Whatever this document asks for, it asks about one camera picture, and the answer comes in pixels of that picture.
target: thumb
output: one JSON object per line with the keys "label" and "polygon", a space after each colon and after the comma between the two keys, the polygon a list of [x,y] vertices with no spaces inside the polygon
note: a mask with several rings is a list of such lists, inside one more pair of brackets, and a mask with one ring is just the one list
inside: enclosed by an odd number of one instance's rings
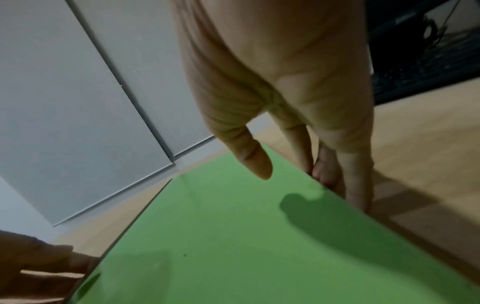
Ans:
{"label": "thumb", "polygon": [[273,172],[272,162],[255,140],[246,126],[229,129],[226,131],[212,130],[235,157],[251,172],[261,179],[269,179]]}

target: white panel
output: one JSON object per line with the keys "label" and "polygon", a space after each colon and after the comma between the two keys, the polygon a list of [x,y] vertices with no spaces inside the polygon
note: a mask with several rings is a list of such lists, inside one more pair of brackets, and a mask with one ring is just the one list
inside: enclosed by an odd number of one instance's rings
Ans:
{"label": "white panel", "polygon": [[165,0],[74,0],[173,154],[210,136],[182,71]]}
{"label": "white panel", "polygon": [[0,43],[0,175],[51,223],[170,164],[63,0],[2,0]]}

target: green board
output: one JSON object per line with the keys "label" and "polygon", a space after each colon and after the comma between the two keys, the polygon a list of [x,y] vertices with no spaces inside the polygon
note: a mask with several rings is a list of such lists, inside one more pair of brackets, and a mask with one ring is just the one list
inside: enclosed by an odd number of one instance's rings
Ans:
{"label": "green board", "polygon": [[174,178],[71,299],[89,303],[480,303],[453,270],[268,151]]}

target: wooden surface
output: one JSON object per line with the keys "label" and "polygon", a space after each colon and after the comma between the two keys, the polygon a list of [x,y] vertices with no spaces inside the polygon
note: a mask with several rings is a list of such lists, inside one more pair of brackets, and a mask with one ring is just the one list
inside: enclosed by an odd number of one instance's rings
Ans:
{"label": "wooden surface", "polygon": [[[256,137],[295,163],[276,126]],[[480,79],[376,107],[372,142],[373,217],[480,282]],[[166,182],[55,243],[101,255]]]}

